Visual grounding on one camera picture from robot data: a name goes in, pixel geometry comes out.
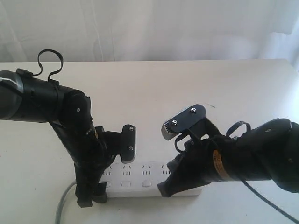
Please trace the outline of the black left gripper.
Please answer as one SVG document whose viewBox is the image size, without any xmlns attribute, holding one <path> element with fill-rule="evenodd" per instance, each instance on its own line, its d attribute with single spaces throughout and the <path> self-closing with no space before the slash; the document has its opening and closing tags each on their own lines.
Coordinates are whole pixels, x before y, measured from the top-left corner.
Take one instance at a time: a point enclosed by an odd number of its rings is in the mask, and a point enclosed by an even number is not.
<svg viewBox="0 0 299 224">
<path fill-rule="evenodd" d="M 107 183 L 98 183 L 117 152 L 117 133 L 94 126 L 93 119 L 54 120 L 50 123 L 74 161 L 79 207 L 107 202 Z"/>
</svg>

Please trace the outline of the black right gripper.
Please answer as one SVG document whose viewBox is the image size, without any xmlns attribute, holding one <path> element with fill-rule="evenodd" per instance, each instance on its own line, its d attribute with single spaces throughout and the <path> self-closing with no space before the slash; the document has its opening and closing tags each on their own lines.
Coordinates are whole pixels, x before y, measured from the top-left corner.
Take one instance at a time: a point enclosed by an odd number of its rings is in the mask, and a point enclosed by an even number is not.
<svg viewBox="0 0 299 224">
<path fill-rule="evenodd" d="M 161 196 L 171 197 L 212 182 L 221 182 L 214 163 L 214 155 L 221 156 L 221 141 L 221 135 L 187 140 L 185 149 L 167 163 L 171 174 L 157 185 Z"/>
</svg>

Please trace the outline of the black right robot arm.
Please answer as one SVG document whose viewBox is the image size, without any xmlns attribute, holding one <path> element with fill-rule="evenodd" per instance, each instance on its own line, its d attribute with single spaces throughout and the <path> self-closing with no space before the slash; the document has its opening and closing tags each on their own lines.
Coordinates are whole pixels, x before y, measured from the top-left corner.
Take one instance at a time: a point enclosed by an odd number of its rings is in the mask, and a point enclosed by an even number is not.
<svg viewBox="0 0 299 224">
<path fill-rule="evenodd" d="M 184 146 L 168 163 L 168 178 L 157 185 L 163 197 L 230 181 L 272 180 L 283 190 L 299 190 L 299 126 L 288 119 L 271 120 L 234 139 L 217 133 Z"/>
</svg>

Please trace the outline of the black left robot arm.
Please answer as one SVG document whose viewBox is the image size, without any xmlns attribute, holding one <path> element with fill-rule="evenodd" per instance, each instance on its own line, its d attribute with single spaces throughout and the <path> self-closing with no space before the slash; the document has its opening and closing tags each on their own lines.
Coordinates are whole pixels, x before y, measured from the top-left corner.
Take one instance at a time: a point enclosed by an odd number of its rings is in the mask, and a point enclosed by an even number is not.
<svg viewBox="0 0 299 224">
<path fill-rule="evenodd" d="M 49 123 L 74 161 L 78 205 L 85 208 L 107 201 L 106 184 L 100 178 L 113 156 L 102 129 L 93 125 L 91 100 L 82 91 L 34 78 L 25 70 L 3 70 L 0 118 Z"/>
</svg>

